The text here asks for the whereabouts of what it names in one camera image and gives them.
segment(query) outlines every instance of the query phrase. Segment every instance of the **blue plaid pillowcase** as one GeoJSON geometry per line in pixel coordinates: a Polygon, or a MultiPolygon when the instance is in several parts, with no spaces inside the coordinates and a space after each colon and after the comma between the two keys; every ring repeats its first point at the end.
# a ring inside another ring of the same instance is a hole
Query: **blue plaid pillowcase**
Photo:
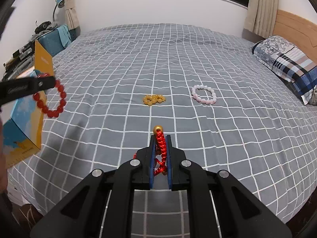
{"type": "Polygon", "coordinates": [[[252,47],[253,55],[282,79],[292,82],[304,105],[317,88],[317,66],[297,46],[272,36],[252,47]]]}

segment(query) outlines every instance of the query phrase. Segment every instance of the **red bead bracelet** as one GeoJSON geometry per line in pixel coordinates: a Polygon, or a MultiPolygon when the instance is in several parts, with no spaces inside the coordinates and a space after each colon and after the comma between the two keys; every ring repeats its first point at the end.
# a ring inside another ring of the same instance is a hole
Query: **red bead bracelet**
{"type": "MultiPolygon", "coordinates": [[[[39,74],[38,77],[48,77],[50,76],[48,73],[45,74],[39,74]]],[[[47,117],[49,118],[57,118],[59,116],[60,113],[62,113],[64,111],[64,106],[66,105],[66,92],[64,91],[64,86],[61,85],[61,82],[59,80],[55,80],[55,87],[57,88],[58,92],[60,93],[60,104],[59,106],[56,108],[56,110],[50,110],[47,105],[44,105],[44,102],[42,99],[40,99],[40,94],[39,93],[35,93],[33,95],[33,99],[35,101],[37,101],[36,105],[38,108],[42,109],[43,113],[47,114],[47,117]]]]}

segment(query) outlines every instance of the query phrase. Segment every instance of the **white bead bracelet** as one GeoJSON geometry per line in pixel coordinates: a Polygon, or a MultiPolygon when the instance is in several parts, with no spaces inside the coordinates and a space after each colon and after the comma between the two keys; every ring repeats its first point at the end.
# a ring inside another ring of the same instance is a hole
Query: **white bead bracelet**
{"type": "Polygon", "coordinates": [[[194,97],[194,99],[196,99],[197,102],[201,102],[202,104],[206,104],[206,105],[212,105],[214,103],[216,103],[217,101],[217,97],[216,97],[216,93],[215,91],[208,87],[208,86],[204,86],[204,85],[195,85],[192,89],[191,89],[191,93],[194,97]],[[196,89],[204,89],[204,90],[208,90],[209,92],[211,92],[212,95],[212,99],[202,99],[197,93],[196,93],[196,89]]]}

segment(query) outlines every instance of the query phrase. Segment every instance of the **gray plaid bedsheet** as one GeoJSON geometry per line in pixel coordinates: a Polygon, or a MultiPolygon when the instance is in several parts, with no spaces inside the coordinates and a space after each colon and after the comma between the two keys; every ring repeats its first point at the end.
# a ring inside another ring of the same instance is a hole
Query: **gray plaid bedsheet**
{"type": "MultiPolygon", "coordinates": [[[[175,24],[81,35],[54,57],[65,110],[45,119],[41,152],[11,168],[10,180],[45,214],[93,169],[132,159],[159,124],[188,159],[230,171],[287,222],[316,187],[317,108],[303,106],[253,57],[251,45],[175,24]],[[215,90],[215,105],[191,97],[201,83],[215,90]],[[163,94],[166,102],[144,105],[146,94],[163,94]]],[[[49,107],[58,100],[49,91],[49,107]]],[[[132,233],[189,237],[186,192],[169,191],[163,175],[153,190],[136,191],[132,233]]]]}

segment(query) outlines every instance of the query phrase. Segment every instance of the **red cord bracelet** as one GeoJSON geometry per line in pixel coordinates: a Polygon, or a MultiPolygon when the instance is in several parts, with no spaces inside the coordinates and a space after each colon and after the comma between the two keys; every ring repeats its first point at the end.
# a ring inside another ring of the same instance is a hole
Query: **red cord bracelet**
{"type": "MultiPolygon", "coordinates": [[[[38,75],[39,78],[47,77],[47,76],[50,76],[50,75],[48,73],[39,74],[38,75]]],[[[64,106],[66,105],[66,101],[65,101],[66,92],[64,91],[64,86],[61,85],[61,82],[59,80],[55,80],[55,87],[57,88],[58,92],[60,93],[60,97],[61,97],[60,104],[56,108],[56,110],[50,110],[47,107],[47,105],[44,105],[43,100],[40,99],[40,94],[39,93],[35,93],[33,95],[33,99],[35,101],[37,101],[37,103],[36,103],[37,107],[42,109],[42,112],[46,113],[47,117],[49,117],[49,118],[53,118],[53,117],[57,118],[57,117],[59,117],[59,114],[64,111],[64,106]]]]}
{"type": "Polygon", "coordinates": [[[166,158],[167,158],[167,147],[166,147],[166,141],[163,134],[163,127],[160,125],[157,125],[153,129],[153,134],[156,138],[156,145],[155,145],[155,151],[156,155],[162,156],[162,161],[160,161],[158,158],[155,158],[155,165],[159,164],[158,169],[154,171],[154,176],[157,176],[159,173],[162,173],[164,175],[167,174],[167,167],[166,167],[166,158]]]}

